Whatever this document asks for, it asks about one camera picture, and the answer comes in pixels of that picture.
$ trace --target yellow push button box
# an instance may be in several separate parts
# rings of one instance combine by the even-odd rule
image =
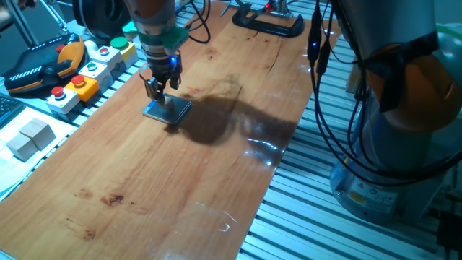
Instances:
[[[67,84],[66,89],[77,92],[79,99],[82,102],[87,102],[98,90],[100,90],[100,87],[96,80],[77,75]]]

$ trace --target white cube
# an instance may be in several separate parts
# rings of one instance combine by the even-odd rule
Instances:
[[[108,66],[96,61],[91,61],[85,65],[79,71],[79,74],[95,79],[96,82],[98,82],[98,86],[100,86],[101,93],[104,93],[110,86],[112,86],[112,84],[114,84],[114,79],[110,74]]]
[[[6,146],[12,151],[13,155],[22,162],[29,160],[29,158],[38,151],[31,138],[23,134],[16,135]]]
[[[107,65],[113,79],[118,79],[127,70],[119,50],[103,46],[91,56],[92,61]]]
[[[77,92],[61,88],[63,94],[59,97],[52,95],[46,99],[46,104],[51,111],[55,111],[61,114],[69,113],[79,102],[79,96]]]
[[[47,123],[36,118],[23,126],[19,132],[31,138],[40,151],[45,149],[45,147],[56,138],[51,127]]]

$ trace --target metal plate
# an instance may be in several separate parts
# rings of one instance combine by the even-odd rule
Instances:
[[[174,106],[171,110],[165,110],[158,102],[151,101],[143,109],[143,115],[167,124],[178,124],[191,107],[191,101],[169,94],[165,94],[165,97],[172,99]]]

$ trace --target sticker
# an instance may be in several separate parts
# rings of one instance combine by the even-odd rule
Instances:
[[[364,201],[366,200],[366,197],[364,197],[361,194],[358,194],[354,190],[349,191],[348,197],[350,197],[350,199],[356,201],[357,203],[359,203],[361,205],[364,205]]]
[[[382,191],[356,179],[348,197],[354,202],[379,212],[389,213],[396,203],[397,193]]]
[[[347,157],[345,158],[345,160],[344,160],[344,163],[347,164],[348,161],[349,161],[349,157],[347,156]]]

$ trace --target wooden board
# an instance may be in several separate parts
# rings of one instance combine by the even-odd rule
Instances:
[[[233,25],[224,7],[212,7],[210,44],[181,48],[183,83],[168,92],[193,107],[180,126],[143,117],[135,74],[0,203],[0,249],[21,260],[235,258],[312,91],[310,23],[283,39]]]

